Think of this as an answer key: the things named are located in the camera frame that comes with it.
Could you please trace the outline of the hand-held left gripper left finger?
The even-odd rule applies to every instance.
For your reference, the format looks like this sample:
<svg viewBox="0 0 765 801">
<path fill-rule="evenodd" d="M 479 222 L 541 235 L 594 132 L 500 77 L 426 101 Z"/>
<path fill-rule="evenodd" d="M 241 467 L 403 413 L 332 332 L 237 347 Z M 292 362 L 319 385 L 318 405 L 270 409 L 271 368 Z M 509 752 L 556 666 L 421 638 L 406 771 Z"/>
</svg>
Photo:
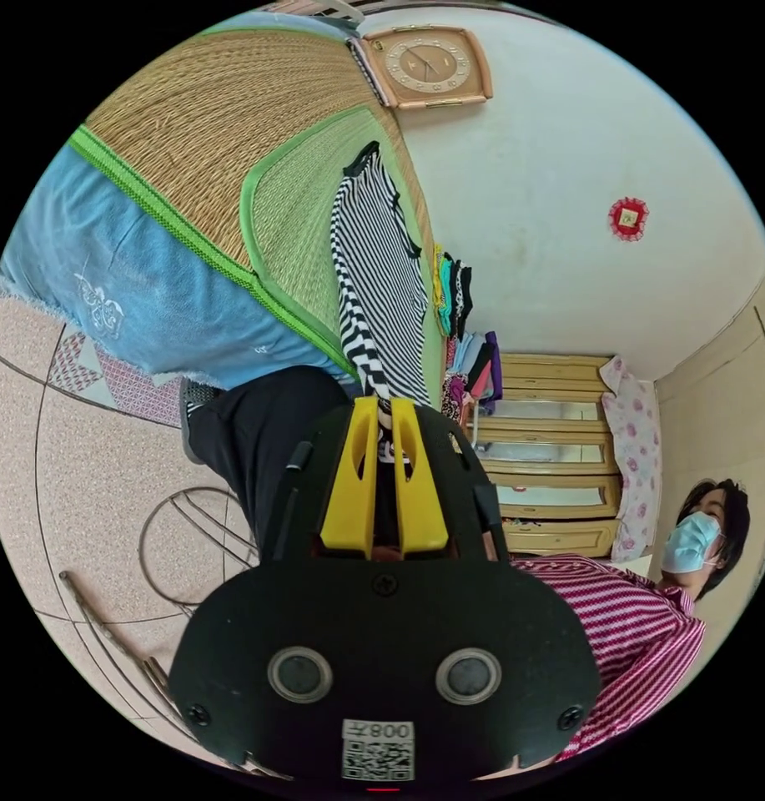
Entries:
<svg viewBox="0 0 765 801">
<path fill-rule="evenodd" d="M 331 551 L 372 556 L 378 430 L 378 401 L 356 399 L 345 425 L 320 530 L 320 540 Z"/>
</svg>

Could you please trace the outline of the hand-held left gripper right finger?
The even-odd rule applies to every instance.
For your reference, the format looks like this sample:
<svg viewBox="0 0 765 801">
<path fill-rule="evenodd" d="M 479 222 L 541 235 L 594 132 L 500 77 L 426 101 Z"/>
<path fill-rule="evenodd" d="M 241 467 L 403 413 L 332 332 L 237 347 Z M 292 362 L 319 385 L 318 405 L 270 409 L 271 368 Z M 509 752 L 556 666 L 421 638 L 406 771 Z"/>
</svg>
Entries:
<svg viewBox="0 0 765 801">
<path fill-rule="evenodd" d="M 391 402 L 394 478 L 400 553 L 408 559 L 443 551 L 449 541 L 417 411 L 410 400 Z"/>
</svg>

